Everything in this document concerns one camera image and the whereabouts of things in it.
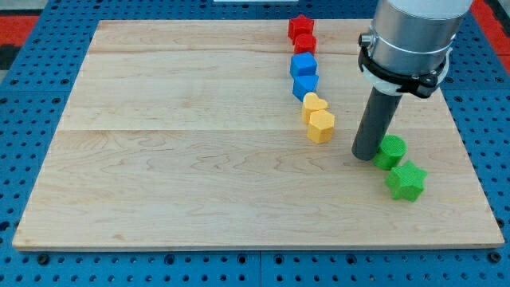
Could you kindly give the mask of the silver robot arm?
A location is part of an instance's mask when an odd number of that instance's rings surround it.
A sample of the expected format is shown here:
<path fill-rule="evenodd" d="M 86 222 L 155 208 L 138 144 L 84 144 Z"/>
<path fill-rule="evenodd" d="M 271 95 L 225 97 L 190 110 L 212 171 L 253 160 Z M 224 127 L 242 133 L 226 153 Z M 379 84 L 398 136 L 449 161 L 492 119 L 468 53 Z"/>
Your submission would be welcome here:
<path fill-rule="evenodd" d="M 406 93 L 429 98 L 445 79 L 449 55 L 472 0 L 380 0 L 359 35 L 358 66 L 372 90 L 353 155 L 375 157 Z"/>

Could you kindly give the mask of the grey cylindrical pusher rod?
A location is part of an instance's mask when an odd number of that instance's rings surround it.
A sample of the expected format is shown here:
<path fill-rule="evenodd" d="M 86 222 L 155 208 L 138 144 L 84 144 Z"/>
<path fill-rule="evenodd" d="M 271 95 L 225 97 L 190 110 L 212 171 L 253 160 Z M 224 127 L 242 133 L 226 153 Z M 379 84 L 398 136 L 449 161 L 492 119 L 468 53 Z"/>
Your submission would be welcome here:
<path fill-rule="evenodd" d="M 351 147 L 357 159 L 368 161 L 375 157 L 401 99 L 402 96 L 389 96 L 376 88 L 371 90 Z"/>

